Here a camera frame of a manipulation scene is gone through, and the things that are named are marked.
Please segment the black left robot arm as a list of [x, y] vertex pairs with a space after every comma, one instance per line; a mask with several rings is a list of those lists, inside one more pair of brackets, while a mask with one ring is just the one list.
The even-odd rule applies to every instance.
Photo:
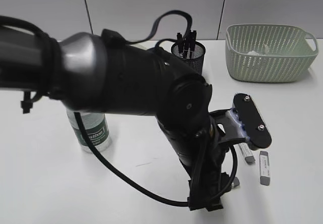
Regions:
[[222, 209], [237, 172], [221, 165], [233, 146], [220, 140], [217, 111], [209, 112], [212, 86], [159, 45], [136, 47], [118, 32], [77, 33], [63, 41], [36, 25], [1, 16], [1, 88], [24, 93], [23, 113], [42, 97], [61, 101], [75, 117], [81, 134], [81, 113], [154, 116], [190, 177], [186, 201], [160, 197], [128, 178], [94, 146], [98, 160], [144, 195], [191, 210]]

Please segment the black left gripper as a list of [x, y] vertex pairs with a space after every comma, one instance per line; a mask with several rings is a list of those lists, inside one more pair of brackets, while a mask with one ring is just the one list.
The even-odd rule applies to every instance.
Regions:
[[[232, 170], [228, 174], [222, 171], [227, 152], [232, 155]], [[199, 151], [197, 161], [190, 173], [188, 208], [191, 211], [223, 209], [221, 197], [233, 189], [236, 181], [236, 150], [234, 146], [217, 147], [216, 153], [207, 155], [208, 150]]]

